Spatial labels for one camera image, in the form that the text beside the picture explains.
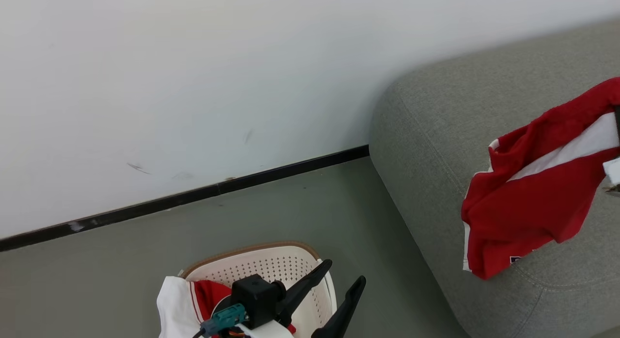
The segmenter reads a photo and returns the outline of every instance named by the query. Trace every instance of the gray sofa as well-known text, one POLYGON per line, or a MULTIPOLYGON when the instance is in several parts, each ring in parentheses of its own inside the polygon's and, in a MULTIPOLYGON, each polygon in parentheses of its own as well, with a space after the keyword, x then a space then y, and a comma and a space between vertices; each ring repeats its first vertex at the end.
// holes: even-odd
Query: gray sofa
POLYGON ((582 230, 488 281, 463 267, 460 208, 487 146, 620 76, 620 20, 437 63, 383 95, 370 153, 454 315, 472 338, 589 338, 620 325, 620 198, 582 230))

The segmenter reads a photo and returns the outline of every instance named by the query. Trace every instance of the basket rim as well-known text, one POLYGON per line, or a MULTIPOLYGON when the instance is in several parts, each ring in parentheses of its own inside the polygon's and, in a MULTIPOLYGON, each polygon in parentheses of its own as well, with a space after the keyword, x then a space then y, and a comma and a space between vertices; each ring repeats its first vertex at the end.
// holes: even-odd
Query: basket rim
POLYGON ((316 250, 314 250, 310 245, 302 243, 301 241, 277 241, 275 243, 263 243, 263 244, 242 247, 239 249, 231 250, 229 252, 223 252, 221 254, 217 254, 215 256, 209 257, 202 261, 197 261, 196 263, 188 267, 186 270, 183 270, 180 277, 187 278, 187 276, 190 275, 194 270, 202 267, 203 265, 207 265, 208 263, 213 263, 214 261, 219 261, 224 258, 237 256, 239 254, 252 252, 255 250, 273 249, 276 247, 285 247, 285 246, 299 247, 301 249, 306 250, 308 253, 310 253, 314 257, 314 259, 316 259, 317 261, 321 259, 321 257, 319 257, 319 254, 316 252, 316 250))

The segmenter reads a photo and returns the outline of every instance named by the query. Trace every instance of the gray floor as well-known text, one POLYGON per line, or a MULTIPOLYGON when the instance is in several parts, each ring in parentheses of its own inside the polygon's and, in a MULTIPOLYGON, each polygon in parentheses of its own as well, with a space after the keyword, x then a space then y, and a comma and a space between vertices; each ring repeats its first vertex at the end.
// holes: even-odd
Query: gray floor
POLYGON ((339 300, 366 276, 348 337, 466 337, 368 158, 4 252, 0 337, 157 337, 164 276, 283 240, 334 261, 339 300))

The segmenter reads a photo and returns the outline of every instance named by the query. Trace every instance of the wall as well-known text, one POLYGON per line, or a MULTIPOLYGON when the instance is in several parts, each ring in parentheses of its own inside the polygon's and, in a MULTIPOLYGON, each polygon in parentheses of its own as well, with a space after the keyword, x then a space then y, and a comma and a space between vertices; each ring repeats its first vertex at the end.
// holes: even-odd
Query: wall
POLYGON ((422 63, 620 0, 0 0, 0 238, 366 144, 422 63))

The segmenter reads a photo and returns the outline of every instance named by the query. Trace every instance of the perforated basket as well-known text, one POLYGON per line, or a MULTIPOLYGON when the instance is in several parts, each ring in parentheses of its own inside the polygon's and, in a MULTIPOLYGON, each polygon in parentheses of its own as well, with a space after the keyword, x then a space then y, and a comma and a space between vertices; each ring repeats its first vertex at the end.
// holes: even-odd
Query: perforated basket
MULTIPOLYGON (((279 280, 288 289, 321 263, 312 247, 296 242, 247 247, 211 257, 184 271, 188 281, 211 280, 230 287, 234 281, 259 274, 266 281, 279 280)), ((293 313, 295 338, 310 338, 337 309, 332 276, 328 272, 293 313)))

